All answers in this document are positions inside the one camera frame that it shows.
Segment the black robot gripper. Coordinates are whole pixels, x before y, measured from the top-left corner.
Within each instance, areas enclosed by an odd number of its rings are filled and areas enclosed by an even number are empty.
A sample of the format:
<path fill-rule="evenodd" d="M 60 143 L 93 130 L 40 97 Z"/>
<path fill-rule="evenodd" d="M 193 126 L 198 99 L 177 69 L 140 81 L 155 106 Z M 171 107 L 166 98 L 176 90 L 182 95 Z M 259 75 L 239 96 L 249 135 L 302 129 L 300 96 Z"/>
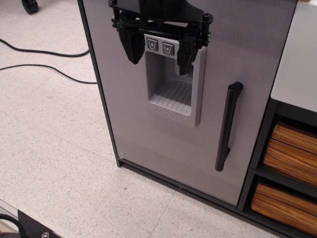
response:
<path fill-rule="evenodd" d="M 199 47 L 210 41 L 209 25 L 213 16 L 186 0 L 109 0 L 113 27 L 128 59 L 137 64 L 145 51 L 144 31 L 178 40 L 179 74 L 188 74 Z"/>

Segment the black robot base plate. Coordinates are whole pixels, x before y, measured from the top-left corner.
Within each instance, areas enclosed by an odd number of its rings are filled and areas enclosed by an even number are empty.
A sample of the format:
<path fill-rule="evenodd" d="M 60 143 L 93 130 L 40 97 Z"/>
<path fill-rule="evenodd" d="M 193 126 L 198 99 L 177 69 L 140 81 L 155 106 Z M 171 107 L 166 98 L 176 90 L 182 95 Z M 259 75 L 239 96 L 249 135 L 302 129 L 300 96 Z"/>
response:
<path fill-rule="evenodd" d="M 18 210 L 18 221 L 28 238 L 61 238 L 59 234 Z"/>

